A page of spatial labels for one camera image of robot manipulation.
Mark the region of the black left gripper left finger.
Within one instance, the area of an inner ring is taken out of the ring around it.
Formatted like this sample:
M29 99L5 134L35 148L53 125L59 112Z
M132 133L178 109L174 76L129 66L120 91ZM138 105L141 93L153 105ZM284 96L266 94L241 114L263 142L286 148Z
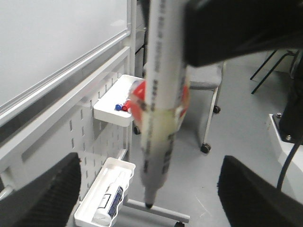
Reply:
M2 227L64 227L79 198L80 159L69 153L29 184L0 201Z

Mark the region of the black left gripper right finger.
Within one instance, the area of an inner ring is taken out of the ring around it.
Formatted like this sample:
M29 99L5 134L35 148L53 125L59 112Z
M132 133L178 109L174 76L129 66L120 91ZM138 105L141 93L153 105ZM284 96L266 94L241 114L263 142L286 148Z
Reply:
M233 156L225 156L218 196L232 227L301 227L303 205Z

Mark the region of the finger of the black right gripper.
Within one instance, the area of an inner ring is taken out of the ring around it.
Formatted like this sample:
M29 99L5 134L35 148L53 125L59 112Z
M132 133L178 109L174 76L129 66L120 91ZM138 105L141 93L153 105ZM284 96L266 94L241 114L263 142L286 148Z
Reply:
M234 57L303 47L301 0L190 0L185 61L195 67Z

